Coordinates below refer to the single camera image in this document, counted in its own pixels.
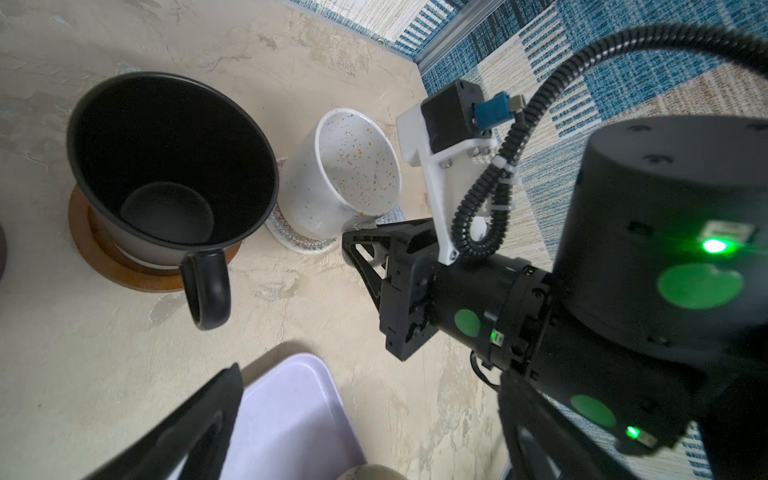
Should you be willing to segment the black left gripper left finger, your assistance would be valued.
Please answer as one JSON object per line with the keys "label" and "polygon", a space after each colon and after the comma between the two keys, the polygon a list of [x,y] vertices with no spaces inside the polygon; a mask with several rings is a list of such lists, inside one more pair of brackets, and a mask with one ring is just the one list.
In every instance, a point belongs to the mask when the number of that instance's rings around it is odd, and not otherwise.
{"label": "black left gripper left finger", "polygon": [[218,479],[244,393],[238,364],[221,370],[90,479]]}

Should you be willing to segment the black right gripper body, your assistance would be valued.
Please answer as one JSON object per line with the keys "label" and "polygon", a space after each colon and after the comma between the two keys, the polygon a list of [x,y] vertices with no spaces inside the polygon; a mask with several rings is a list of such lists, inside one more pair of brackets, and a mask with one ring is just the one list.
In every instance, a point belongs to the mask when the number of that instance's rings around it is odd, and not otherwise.
{"label": "black right gripper body", "polygon": [[409,359],[440,329],[433,297],[439,244],[431,218],[349,231],[341,249],[379,314],[386,350]]}

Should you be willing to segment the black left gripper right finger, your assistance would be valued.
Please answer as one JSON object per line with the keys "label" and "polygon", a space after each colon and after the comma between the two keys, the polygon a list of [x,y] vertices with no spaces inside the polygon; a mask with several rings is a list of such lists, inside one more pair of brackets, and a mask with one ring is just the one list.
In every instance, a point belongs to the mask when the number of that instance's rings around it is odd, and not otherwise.
{"label": "black left gripper right finger", "polygon": [[518,373],[501,374],[499,416],[515,479],[536,479],[520,432],[528,431],[568,479],[633,479],[635,476],[576,427]]}

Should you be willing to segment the blue grey woven coaster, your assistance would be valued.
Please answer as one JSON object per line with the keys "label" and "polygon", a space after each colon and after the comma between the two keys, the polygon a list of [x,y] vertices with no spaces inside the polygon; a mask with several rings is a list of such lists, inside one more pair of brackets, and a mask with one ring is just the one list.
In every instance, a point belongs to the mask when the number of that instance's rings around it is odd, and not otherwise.
{"label": "blue grey woven coaster", "polygon": [[377,225],[388,225],[406,220],[405,213],[400,204],[395,205],[389,212],[376,219]]}

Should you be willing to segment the white mug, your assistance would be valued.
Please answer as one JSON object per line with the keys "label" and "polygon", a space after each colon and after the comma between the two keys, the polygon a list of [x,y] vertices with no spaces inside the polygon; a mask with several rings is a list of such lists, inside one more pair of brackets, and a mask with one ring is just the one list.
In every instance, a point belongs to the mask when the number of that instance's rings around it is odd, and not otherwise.
{"label": "white mug", "polygon": [[395,150],[370,118],[349,108],[326,113],[280,167],[277,206],[314,240],[373,227],[399,203]]}

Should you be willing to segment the white multicolour woven coaster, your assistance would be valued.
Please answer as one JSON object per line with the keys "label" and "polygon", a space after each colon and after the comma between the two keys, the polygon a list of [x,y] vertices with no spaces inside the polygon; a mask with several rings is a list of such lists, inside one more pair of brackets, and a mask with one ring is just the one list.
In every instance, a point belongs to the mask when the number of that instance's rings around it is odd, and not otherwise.
{"label": "white multicolour woven coaster", "polygon": [[277,160],[279,193],[266,227],[284,247],[299,254],[323,255],[341,243],[340,196],[321,172],[314,154]]}

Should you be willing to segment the large brown wooden coaster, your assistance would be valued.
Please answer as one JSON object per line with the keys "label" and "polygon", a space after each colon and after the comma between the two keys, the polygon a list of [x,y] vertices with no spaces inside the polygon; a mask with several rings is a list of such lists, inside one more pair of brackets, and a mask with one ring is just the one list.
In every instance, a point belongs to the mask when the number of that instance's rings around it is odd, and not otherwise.
{"label": "large brown wooden coaster", "polygon": [[71,237],[84,261],[107,280],[144,293],[172,293],[184,289],[180,262],[192,246],[172,246],[141,232],[121,227],[99,211],[79,185],[69,199]]}

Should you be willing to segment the black mug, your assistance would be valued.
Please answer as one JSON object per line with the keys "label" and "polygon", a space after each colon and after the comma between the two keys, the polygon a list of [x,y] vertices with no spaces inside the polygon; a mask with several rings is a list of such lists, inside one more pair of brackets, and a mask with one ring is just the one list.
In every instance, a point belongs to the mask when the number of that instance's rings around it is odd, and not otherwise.
{"label": "black mug", "polygon": [[76,182],[114,243],[179,270],[197,328],[225,324],[225,251],[264,224],[279,189],[276,157],[257,123],[199,81],[134,72],[78,101],[66,145]]}

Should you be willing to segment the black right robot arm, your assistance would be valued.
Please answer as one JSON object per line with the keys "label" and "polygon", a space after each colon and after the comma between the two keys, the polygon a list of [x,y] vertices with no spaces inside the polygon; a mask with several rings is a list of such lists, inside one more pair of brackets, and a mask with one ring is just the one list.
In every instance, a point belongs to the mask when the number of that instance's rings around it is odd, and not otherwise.
{"label": "black right robot arm", "polygon": [[342,248],[390,353],[435,333],[495,367],[516,479],[626,479],[619,453],[696,423],[717,479],[767,475],[767,123],[651,117],[589,138],[551,270],[499,254],[438,260],[432,220],[348,232]]}

